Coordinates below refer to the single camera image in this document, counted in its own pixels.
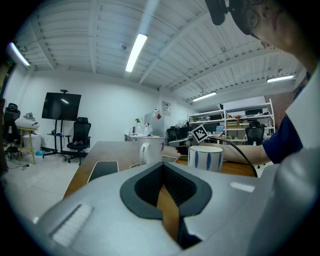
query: black tv screen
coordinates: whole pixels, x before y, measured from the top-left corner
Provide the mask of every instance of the black tv screen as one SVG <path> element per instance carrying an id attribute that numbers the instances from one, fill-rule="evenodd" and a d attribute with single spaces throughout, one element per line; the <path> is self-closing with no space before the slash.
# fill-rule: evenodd
<path id="1" fill-rule="evenodd" d="M 43 104 L 42 118 L 76 121 L 81 95 L 47 92 Z"/>

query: shirt sleeve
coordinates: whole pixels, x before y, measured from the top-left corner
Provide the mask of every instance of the shirt sleeve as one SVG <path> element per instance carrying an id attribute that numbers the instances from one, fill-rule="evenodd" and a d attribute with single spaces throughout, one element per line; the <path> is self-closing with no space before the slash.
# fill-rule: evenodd
<path id="1" fill-rule="evenodd" d="M 285 115 L 280 128 L 263 142 L 263 148 L 274 164 L 279 164 L 288 155 L 302 149 L 302 143 L 289 117 Z"/>

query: trash bin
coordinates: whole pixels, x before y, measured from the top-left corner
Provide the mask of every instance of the trash bin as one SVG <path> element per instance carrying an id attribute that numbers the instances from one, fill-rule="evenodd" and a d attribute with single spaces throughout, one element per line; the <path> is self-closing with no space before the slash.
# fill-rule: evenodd
<path id="1" fill-rule="evenodd" d="M 40 134 L 31 134 L 31 140 L 32 140 L 33 151 L 34 152 L 40 151 L 42 136 Z M 30 148 L 29 134 L 23 136 L 23 145 L 25 148 Z"/>

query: refrigerator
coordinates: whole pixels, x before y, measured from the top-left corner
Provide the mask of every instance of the refrigerator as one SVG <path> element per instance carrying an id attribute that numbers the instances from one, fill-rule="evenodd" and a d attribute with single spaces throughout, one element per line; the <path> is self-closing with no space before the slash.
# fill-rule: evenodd
<path id="1" fill-rule="evenodd" d="M 158 112 L 151 112 L 144 116 L 144 123 L 152 126 L 154 136 L 164 137 L 165 135 L 165 115 Z"/>

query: blue stripe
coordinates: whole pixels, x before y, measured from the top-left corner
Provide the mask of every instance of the blue stripe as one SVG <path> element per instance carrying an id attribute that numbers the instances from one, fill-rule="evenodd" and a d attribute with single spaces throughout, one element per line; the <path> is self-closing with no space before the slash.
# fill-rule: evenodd
<path id="1" fill-rule="evenodd" d="M 208 171 L 211 165 L 211 154 L 208 153 L 208 156 L 206 158 L 206 170 Z"/>
<path id="2" fill-rule="evenodd" d="M 198 151 L 196 151 L 195 152 L 195 159 L 194 159 L 195 168 L 198 167 L 198 162 L 199 162 L 199 156 L 198 156 Z"/>
<path id="3" fill-rule="evenodd" d="M 220 156 L 219 156 L 219 167 L 220 167 L 221 161 L 222 161 L 222 153 L 220 152 Z"/>

